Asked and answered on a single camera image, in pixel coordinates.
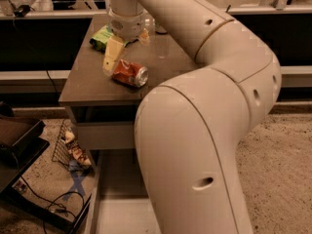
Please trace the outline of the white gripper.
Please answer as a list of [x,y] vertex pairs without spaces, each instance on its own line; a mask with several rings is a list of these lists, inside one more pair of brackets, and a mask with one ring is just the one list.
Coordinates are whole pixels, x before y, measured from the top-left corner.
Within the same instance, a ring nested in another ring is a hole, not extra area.
[[124,51],[125,41],[134,42],[137,38],[140,44],[150,44],[149,32],[145,27],[144,13],[136,16],[120,16],[109,11],[109,26],[116,35],[108,39],[102,70],[105,75],[110,76]]

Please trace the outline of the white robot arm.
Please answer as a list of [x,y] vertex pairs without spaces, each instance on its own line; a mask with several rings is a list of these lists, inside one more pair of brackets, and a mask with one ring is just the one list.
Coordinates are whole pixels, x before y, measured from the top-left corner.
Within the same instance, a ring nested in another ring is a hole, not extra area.
[[276,102],[280,63],[206,0],[110,0],[114,33],[133,40],[144,11],[199,65],[152,89],[136,113],[136,153],[160,231],[254,234],[236,149]]

